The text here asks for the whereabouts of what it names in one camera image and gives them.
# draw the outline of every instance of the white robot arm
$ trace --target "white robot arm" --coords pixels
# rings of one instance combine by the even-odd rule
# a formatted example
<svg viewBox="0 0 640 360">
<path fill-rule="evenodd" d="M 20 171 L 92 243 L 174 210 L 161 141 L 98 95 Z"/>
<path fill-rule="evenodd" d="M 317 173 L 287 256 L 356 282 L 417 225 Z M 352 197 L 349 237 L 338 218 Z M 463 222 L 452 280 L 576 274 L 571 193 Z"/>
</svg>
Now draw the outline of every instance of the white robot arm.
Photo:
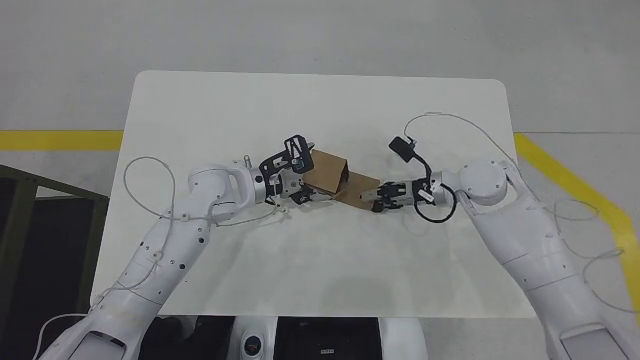
<svg viewBox="0 0 640 360">
<path fill-rule="evenodd" d="M 245 156 L 245 167 L 213 164 L 192 171 L 189 195 L 156 221 L 115 284 L 41 359 L 137 359 L 147 328 L 209 243 L 211 227 L 280 195 L 283 186 L 294 201 L 308 200 L 314 192 L 301 174 L 312 168 L 309 147 L 296 135 L 259 168 Z"/>
<path fill-rule="evenodd" d="M 412 147 L 399 147 L 405 161 L 414 158 Z M 451 205 L 455 194 L 491 254 L 529 299 L 544 329 L 550 359 L 640 359 L 638 335 L 604 312 L 573 268 L 542 203 L 511 163 L 476 160 L 458 173 L 432 173 L 425 167 L 427 178 L 388 182 L 361 197 L 373 202 L 373 211 L 382 212 L 408 205 L 417 210 L 418 202 Z M 517 194 L 512 202 L 486 213 L 474 206 L 501 203 L 509 185 Z"/>
</svg>

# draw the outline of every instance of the white table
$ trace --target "white table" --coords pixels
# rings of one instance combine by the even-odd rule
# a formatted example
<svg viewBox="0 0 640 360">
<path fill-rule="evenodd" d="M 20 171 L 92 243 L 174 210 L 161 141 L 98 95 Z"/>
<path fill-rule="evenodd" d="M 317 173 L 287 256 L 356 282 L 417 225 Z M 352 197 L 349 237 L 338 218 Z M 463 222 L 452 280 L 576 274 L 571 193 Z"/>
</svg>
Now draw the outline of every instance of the white table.
<svg viewBox="0 0 640 360">
<path fill-rule="evenodd" d="M 93 294 L 111 286 L 155 222 L 126 195 L 125 165 L 157 156 L 172 167 L 178 195 L 189 170 L 251 155 L 254 164 L 301 134 L 382 180 L 422 176 L 387 145 L 424 111 L 481 125 L 513 157 L 504 86 L 495 80 L 146 71 L 138 75 L 118 160 Z M 429 118 L 411 125 L 435 170 L 457 171 L 500 153 L 472 127 Z M 134 165 L 130 187 L 165 209 L 170 180 L 153 163 Z M 462 210 L 445 225 L 411 209 L 384 215 L 340 203 L 291 203 L 274 216 L 212 232 L 199 261 L 163 314 L 380 317 L 531 317 L 519 288 L 493 259 Z M 431 212 L 438 209 L 427 209 Z M 261 215 L 262 205 L 242 217 Z"/>
</svg>

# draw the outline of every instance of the yellow floor line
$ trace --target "yellow floor line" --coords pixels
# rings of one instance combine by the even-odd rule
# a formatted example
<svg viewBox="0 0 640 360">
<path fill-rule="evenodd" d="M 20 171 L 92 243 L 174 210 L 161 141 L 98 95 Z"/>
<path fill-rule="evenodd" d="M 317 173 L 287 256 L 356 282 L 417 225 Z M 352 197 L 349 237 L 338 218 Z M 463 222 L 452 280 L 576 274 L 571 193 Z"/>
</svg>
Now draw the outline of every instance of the yellow floor line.
<svg viewBox="0 0 640 360">
<path fill-rule="evenodd" d="M 120 150 L 122 131 L 0 131 L 0 150 Z"/>
<path fill-rule="evenodd" d="M 582 200 L 600 210 L 600 218 L 611 228 L 615 245 L 624 250 L 620 256 L 620 265 L 627 282 L 631 305 L 634 310 L 640 310 L 640 249 L 631 218 L 524 134 L 514 134 L 514 139 L 518 156 L 574 199 Z M 636 315 L 636 322 L 640 326 L 640 315 Z"/>
<path fill-rule="evenodd" d="M 0 150 L 119 150 L 123 131 L 7 131 L 0 130 Z M 631 304 L 640 310 L 640 249 L 631 219 L 580 177 L 549 156 L 525 135 L 514 134 L 518 155 L 575 199 L 600 209 L 615 244 L 624 249 L 620 264 Z M 640 325 L 640 316 L 636 317 Z"/>
</svg>

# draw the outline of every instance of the cardboard box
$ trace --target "cardboard box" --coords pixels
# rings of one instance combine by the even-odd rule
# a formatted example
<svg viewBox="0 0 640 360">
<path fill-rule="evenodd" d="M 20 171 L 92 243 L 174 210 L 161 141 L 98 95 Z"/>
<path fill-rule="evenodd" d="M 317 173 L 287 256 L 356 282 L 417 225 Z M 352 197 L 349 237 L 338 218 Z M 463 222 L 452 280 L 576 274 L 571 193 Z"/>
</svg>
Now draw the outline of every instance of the cardboard box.
<svg viewBox="0 0 640 360">
<path fill-rule="evenodd" d="M 311 158 L 314 168 L 302 176 L 305 184 L 331 195 L 338 202 L 371 210 L 371 203 L 361 201 L 360 194 L 377 188 L 380 180 L 349 171 L 347 159 L 330 153 L 313 150 Z"/>
</svg>

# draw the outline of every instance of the floor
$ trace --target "floor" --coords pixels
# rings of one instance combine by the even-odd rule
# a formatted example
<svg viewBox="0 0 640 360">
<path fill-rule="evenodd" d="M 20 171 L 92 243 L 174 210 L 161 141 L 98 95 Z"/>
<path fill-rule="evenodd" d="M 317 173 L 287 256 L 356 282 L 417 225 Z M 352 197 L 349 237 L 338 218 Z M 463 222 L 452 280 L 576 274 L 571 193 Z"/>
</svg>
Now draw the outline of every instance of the floor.
<svg viewBox="0 0 640 360">
<path fill-rule="evenodd" d="M 495 78 L 514 131 L 640 226 L 638 0 L 0 0 L 0 129 L 122 129 L 147 69 Z M 108 194 L 117 153 L 0 152 Z M 566 197 L 534 168 L 547 201 Z M 608 227 L 567 227 L 576 249 Z M 629 306 L 617 262 L 591 271 Z M 635 327 L 633 317 L 615 317 Z M 536 320 L 425 320 L 433 359 L 541 359 Z"/>
</svg>

